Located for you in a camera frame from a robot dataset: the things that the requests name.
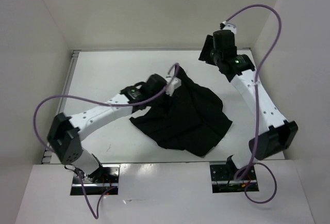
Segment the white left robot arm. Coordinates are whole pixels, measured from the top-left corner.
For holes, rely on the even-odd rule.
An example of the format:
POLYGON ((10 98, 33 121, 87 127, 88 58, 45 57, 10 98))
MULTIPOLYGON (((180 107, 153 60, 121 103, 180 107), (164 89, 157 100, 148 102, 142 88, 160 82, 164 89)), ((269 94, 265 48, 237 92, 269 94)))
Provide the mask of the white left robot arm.
POLYGON ((72 116, 57 114, 47 140, 63 165, 84 173, 90 182, 98 182, 106 172, 97 157, 82 146, 82 141, 103 126, 147 107, 165 106, 175 89, 181 86, 176 77, 151 75, 146 82, 125 87, 101 105, 72 116))

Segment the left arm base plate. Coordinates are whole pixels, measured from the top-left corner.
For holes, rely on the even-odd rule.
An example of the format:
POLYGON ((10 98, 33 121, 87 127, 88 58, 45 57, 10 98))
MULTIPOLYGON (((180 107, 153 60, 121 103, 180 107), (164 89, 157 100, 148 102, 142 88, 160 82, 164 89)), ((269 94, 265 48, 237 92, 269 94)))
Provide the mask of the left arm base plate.
POLYGON ((73 171, 72 186, 71 186, 71 196, 82 196, 83 190, 81 187, 79 175, 84 184, 86 195, 100 196, 103 193, 105 195, 117 195, 119 188, 119 164, 104 164, 103 172, 100 178, 93 179, 88 177, 83 171, 78 170, 79 175, 74 171, 74 169, 65 167, 67 170, 73 171))

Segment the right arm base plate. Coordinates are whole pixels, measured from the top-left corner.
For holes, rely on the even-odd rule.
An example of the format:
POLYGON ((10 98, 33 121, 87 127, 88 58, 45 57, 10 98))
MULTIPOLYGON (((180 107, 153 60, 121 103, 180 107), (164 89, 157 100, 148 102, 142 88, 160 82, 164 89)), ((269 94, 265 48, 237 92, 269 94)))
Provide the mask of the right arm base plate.
POLYGON ((240 181, 234 181, 225 163, 210 163, 210 177, 212 192, 217 193, 240 193, 247 191, 259 191, 257 177, 252 167, 247 176, 240 181))

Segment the black skirt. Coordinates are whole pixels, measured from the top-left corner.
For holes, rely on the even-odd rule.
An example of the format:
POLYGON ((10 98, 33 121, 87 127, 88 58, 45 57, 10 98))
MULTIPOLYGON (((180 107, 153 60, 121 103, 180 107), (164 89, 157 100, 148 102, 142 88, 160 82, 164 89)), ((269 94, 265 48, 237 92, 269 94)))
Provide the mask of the black skirt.
POLYGON ((196 84, 180 68, 181 80, 165 107, 152 107, 131 123, 164 149, 186 150, 204 157, 226 135, 232 121, 223 112, 222 100, 196 84))

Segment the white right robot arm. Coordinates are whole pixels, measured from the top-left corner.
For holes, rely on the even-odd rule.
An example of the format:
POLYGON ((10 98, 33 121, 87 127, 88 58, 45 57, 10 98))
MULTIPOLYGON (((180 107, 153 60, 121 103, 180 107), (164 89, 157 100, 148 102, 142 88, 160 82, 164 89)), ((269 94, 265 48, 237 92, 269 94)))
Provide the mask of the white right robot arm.
POLYGON ((264 89, 254 63, 248 55, 238 54, 235 35, 217 30, 207 35, 200 61, 216 66, 237 89, 256 116, 255 136, 242 149, 228 157, 226 173, 231 179, 246 175, 253 163, 287 150, 297 131, 295 121, 288 121, 264 89))

